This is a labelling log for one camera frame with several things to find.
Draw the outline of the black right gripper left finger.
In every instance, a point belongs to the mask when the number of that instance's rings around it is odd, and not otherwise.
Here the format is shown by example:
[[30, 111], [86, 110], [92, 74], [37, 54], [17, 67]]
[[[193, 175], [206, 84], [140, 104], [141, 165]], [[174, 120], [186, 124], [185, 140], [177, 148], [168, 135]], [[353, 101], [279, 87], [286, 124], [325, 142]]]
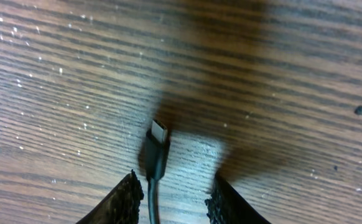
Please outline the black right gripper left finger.
[[77, 224], [138, 224], [143, 198], [141, 183], [132, 170]]

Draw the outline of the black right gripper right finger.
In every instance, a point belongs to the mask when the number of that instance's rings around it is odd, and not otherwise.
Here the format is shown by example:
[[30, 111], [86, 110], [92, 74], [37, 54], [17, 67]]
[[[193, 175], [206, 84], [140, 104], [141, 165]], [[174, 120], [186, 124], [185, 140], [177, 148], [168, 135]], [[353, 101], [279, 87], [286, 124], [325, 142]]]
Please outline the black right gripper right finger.
[[270, 224], [220, 174], [205, 205], [211, 224]]

